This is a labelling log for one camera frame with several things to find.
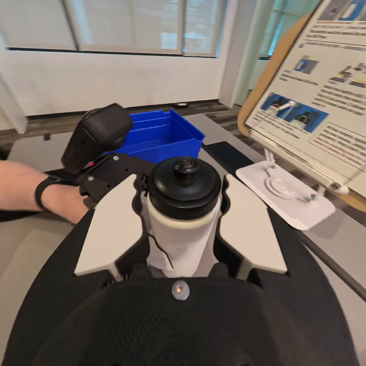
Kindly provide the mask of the blue plastic object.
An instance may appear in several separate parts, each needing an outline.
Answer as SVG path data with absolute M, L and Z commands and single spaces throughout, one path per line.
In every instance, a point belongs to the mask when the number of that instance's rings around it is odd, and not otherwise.
M 204 133 L 174 110 L 130 116 L 133 128 L 122 147 L 112 153 L 124 153 L 155 164 L 173 157 L 198 157 Z

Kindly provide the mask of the white framed window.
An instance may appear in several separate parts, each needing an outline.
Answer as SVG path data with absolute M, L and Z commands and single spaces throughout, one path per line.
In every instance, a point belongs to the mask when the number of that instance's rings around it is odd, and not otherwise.
M 227 1 L 1 0 L 9 51 L 218 57 Z

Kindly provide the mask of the white sign stand base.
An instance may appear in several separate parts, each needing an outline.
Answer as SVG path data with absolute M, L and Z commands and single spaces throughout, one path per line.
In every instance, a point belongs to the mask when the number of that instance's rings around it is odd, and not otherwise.
M 265 160 L 236 170 L 236 176 L 290 226 L 308 231 L 333 215 L 335 206 L 324 193 L 329 190 L 347 195 L 350 189 L 338 180 L 312 166 L 252 128 L 245 135 L 260 144 Z M 274 157 L 278 155 L 302 174 L 317 182 L 316 190 L 280 167 Z

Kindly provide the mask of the white bottle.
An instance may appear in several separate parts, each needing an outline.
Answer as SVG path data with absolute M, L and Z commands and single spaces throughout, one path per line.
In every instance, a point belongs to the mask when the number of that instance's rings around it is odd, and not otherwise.
M 169 257 L 173 270 L 162 270 L 168 278 L 192 277 L 198 269 L 209 235 L 214 226 L 219 208 L 220 198 L 214 208 L 205 216 L 193 220 L 178 220 L 169 218 L 160 212 L 147 198 L 149 217 L 164 224 L 171 231 L 168 244 Z

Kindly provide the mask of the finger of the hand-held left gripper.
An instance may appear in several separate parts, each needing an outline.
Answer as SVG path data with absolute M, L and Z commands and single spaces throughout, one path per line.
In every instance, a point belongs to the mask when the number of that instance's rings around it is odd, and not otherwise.
M 171 240 L 171 230 L 150 217 L 147 220 L 147 228 L 150 245 L 148 263 L 161 270 L 173 270 L 173 265 L 167 252 L 168 244 Z

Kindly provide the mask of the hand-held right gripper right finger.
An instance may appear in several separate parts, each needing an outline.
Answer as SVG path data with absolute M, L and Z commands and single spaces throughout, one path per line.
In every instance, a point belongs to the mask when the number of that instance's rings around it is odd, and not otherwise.
M 224 176 L 220 209 L 214 256 L 226 265 L 229 277 L 246 280 L 253 269 L 286 274 L 267 206 L 233 175 Z

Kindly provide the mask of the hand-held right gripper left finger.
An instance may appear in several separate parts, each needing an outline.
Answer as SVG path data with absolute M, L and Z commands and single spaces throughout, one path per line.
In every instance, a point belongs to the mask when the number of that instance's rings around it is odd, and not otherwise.
M 136 265 L 147 263 L 150 245 L 140 188 L 140 177 L 130 175 L 96 205 L 76 276 L 106 270 L 112 277 L 132 277 Z

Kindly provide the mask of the person's left forearm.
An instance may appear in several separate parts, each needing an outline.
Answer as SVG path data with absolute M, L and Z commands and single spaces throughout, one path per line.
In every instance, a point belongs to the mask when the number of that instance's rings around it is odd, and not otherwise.
M 5 211 L 40 212 L 35 200 L 38 185 L 48 175 L 25 164 L 0 162 L 0 209 Z

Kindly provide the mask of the black bottle lid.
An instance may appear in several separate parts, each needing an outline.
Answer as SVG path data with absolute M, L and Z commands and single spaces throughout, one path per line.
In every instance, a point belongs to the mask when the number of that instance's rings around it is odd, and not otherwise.
M 162 215 L 194 220 L 216 206 L 222 186 L 218 172 L 207 162 L 173 157 L 158 163 L 148 176 L 148 197 Z

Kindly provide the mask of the person's left hand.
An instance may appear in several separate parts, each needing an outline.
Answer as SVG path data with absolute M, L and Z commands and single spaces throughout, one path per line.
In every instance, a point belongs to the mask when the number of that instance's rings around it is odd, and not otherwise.
M 43 206 L 52 213 L 77 224 L 88 212 L 79 187 L 70 185 L 50 185 L 41 195 Z

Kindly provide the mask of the black wristband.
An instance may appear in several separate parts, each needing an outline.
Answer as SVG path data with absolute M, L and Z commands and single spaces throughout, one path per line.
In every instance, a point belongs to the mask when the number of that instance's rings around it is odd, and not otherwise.
M 71 179 L 67 179 L 56 175 L 49 175 L 45 180 L 43 180 L 38 184 L 38 186 L 34 191 L 35 203 L 38 206 L 38 208 L 40 208 L 43 211 L 50 212 L 50 210 L 43 205 L 42 195 L 45 189 L 52 185 L 65 185 L 65 186 L 77 187 L 76 182 Z

